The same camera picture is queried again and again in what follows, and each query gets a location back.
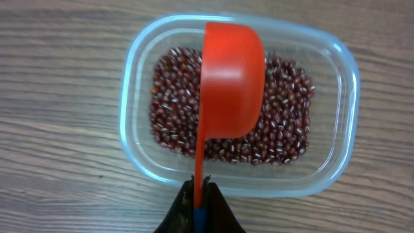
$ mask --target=red measuring cup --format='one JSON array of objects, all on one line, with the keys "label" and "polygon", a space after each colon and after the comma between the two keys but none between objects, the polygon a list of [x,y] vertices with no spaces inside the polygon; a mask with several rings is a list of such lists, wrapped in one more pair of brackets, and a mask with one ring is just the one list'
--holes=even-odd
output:
[{"label": "red measuring cup", "polygon": [[250,27],[206,24],[202,49],[201,89],[194,208],[202,201],[204,142],[246,135],[259,118],[265,84],[265,52]]}]

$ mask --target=wood grain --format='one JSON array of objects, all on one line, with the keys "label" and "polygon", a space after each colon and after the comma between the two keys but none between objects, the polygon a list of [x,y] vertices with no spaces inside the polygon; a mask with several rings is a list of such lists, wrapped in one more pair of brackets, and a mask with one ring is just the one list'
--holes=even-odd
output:
[{"label": "wood grain", "polygon": [[362,78],[345,173],[299,199],[227,200],[248,232],[414,232],[414,1],[0,1],[0,232],[152,232],[177,190],[125,158],[120,78],[163,14],[238,12],[341,38]]}]

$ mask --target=pile of beans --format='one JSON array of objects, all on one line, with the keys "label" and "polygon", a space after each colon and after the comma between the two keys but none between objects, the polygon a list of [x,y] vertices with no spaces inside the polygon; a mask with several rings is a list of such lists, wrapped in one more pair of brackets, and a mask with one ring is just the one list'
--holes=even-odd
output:
[{"label": "pile of beans", "polygon": [[[149,119],[156,143],[185,157],[195,157],[202,54],[174,47],[154,68]],[[309,107],[315,86],[295,61],[267,56],[259,119],[238,139],[206,141],[206,160],[236,164],[289,164],[306,152],[311,130]]]}]

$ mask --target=wooden surface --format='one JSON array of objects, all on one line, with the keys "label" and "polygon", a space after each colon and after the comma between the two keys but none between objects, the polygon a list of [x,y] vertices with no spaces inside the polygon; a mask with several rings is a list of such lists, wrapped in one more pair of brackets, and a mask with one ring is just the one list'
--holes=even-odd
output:
[{"label": "wooden surface", "polygon": [[351,162],[300,199],[227,200],[247,232],[414,232],[414,1],[0,1],[0,232],[152,232],[177,190],[117,133],[126,51],[156,17],[239,12],[336,34],[362,94]]}]

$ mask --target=clear plastic container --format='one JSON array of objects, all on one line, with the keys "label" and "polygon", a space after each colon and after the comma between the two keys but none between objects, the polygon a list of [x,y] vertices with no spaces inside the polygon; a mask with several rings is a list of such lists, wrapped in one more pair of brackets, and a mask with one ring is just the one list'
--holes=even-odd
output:
[{"label": "clear plastic container", "polygon": [[120,97],[120,138],[126,155],[143,173],[181,187],[194,173],[193,159],[161,148],[150,134],[149,103],[153,67],[170,47],[202,49],[208,21],[252,27],[266,52],[296,60],[314,78],[315,97],[306,154],[289,165],[271,166],[205,161],[224,195],[300,197],[331,185],[345,170],[354,145],[360,77],[348,48],[329,33],[301,25],[244,15],[179,14],[147,26],[133,42],[125,65]]}]

